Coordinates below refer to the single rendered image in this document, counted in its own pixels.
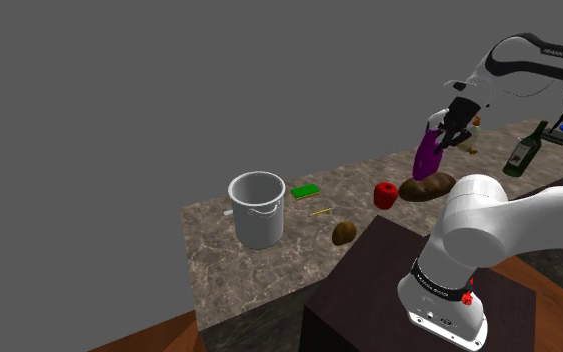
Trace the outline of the cream and orange figure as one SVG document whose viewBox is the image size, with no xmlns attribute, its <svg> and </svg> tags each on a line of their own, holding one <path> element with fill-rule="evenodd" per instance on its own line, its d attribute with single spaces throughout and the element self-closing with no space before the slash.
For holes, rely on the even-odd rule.
<svg viewBox="0 0 563 352">
<path fill-rule="evenodd" d="M 465 141 L 459 143 L 457 148 L 463 152 L 467 152 L 470 155 L 475 155 L 478 151 L 475 149 L 475 142 L 480 134 L 480 123 L 481 117 L 476 115 L 472 120 L 472 123 L 467 127 L 467 131 L 470 133 L 470 137 Z"/>
</svg>

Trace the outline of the purple bottle with white cap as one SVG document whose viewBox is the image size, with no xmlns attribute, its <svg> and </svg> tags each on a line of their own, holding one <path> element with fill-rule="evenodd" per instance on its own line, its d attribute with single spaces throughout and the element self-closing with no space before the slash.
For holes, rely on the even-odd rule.
<svg viewBox="0 0 563 352">
<path fill-rule="evenodd" d="M 439 124 L 448 112 L 448 108 L 442 109 L 431 115 L 427 120 L 425 133 L 416 150 L 412 169 L 412 178 L 416 181 L 427 178 L 439 168 L 443 152 L 435 153 L 434 150 L 440 144 L 437 140 L 440 133 Z"/>
</svg>

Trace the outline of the green wine bottle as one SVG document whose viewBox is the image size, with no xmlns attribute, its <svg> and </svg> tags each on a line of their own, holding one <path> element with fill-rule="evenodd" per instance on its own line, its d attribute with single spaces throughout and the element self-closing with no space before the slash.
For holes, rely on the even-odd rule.
<svg viewBox="0 0 563 352">
<path fill-rule="evenodd" d="M 546 120 L 542 120 L 530 135 L 518 142 L 502 169 L 505 175 L 515 178 L 523 175 L 541 148 L 541 135 L 547 124 Z"/>
</svg>

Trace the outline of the brown bread loaf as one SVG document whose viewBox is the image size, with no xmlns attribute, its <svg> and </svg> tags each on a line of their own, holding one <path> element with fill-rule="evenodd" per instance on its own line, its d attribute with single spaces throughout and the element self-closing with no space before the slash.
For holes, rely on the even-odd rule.
<svg viewBox="0 0 563 352">
<path fill-rule="evenodd" d="M 455 183 L 452 175 L 436 172 L 422 180 L 407 179 L 398 188 L 398 194 L 408 202 L 427 202 L 447 195 Z"/>
</svg>

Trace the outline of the red apple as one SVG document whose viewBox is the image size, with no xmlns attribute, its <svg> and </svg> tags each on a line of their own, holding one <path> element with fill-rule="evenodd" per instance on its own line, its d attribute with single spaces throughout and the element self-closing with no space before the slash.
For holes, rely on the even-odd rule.
<svg viewBox="0 0 563 352">
<path fill-rule="evenodd" d="M 398 189 L 390 182 L 378 183 L 373 192 L 373 203 L 381 210 L 390 209 L 398 199 Z"/>
</svg>

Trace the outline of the brown potato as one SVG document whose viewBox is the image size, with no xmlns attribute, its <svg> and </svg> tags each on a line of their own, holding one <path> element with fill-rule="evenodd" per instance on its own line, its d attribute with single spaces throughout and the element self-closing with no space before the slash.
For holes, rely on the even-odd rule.
<svg viewBox="0 0 563 352">
<path fill-rule="evenodd" d="M 332 243 L 335 246 L 341 246 L 347 243 L 352 242 L 355 237 L 357 236 L 357 228 L 356 226 L 350 221 L 344 221 L 338 223 L 331 236 Z"/>
</svg>

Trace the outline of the green and yellow sponge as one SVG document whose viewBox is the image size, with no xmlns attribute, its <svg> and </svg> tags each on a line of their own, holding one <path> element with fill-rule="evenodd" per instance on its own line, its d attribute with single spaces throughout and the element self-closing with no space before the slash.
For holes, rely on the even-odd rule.
<svg viewBox="0 0 563 352">
<path fill-rule="evenodd" d="M 315 184 L 307 184 L 304 186 L 295 187 L 291 189 L 290 193 L 295 200 L 301 200 L 318 195 L 320 193 L 320 189 Z"/>
</svg>

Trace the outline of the dark robot stand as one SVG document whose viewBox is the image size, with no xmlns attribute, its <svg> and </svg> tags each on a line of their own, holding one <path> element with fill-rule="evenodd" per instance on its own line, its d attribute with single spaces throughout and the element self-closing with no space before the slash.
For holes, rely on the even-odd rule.
<svg viewBox="0 0 563 352">
<path fill-rule="evenodd" d="M 399 301 L 425 243 L 376 216 L 306 303 L 299 352 L 464 352 L 414 326 Z M 535 292 L 490 269 L 473 279 L 488 320 L 480 352 L 535 352 Z"/>
</svg>

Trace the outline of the grey metal pot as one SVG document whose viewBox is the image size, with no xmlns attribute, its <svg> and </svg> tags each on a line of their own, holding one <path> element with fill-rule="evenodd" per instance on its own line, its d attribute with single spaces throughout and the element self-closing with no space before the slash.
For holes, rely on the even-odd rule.
<svg viewBox="0 0 563 352">
<path fill-rule="evenodd" d="M 285 182 L 276 174 L 251 171 L 228 186 L 237 239 L 249 249 L 274 246 L 284 231 Z"/>
</svg>

